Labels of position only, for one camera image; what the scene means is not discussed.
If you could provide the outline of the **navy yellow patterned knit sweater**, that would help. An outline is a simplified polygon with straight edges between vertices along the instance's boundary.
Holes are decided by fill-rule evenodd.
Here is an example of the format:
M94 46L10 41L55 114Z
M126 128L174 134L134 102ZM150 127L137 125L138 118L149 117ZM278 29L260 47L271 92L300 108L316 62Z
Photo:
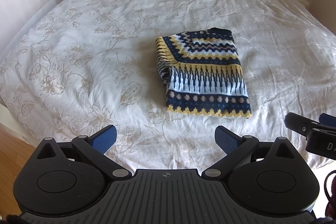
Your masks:
M155 45L167 110L232 119L252 116L230 30L185 31L160 36Z

